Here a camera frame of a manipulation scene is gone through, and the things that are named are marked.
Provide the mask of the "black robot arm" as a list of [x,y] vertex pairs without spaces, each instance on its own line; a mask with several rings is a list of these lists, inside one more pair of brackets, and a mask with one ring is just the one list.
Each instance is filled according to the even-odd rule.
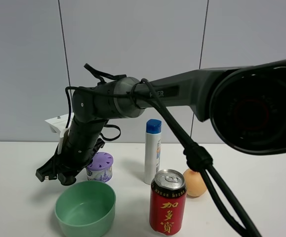
[[187,164],[204,166],[204,150],[168,114],[167,107],[188,106],[201,122],[210,120],[219,138],[250,155],[286,153],[286,60],[258,66],[198,69],[147,82],[111,75],[85,64],[99,80],[95,87],[65,89],[69,113],[55,154],[36,170],[40,181],[68,186],[92,162],[107,138],[112,119],[137,118],[153,107],[185,147]]

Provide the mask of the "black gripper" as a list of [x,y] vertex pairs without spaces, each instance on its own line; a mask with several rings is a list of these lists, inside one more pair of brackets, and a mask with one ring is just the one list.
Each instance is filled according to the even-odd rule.
[[36,177],[40,182],[56,180],[63,186],[76,183],[76,176],[81,170],[91,163],[94,155],[103,148],[105,142],[98,138],[93,147],[73,147],[66,142],[60,154],[50,158],[43,166],[36,170]]

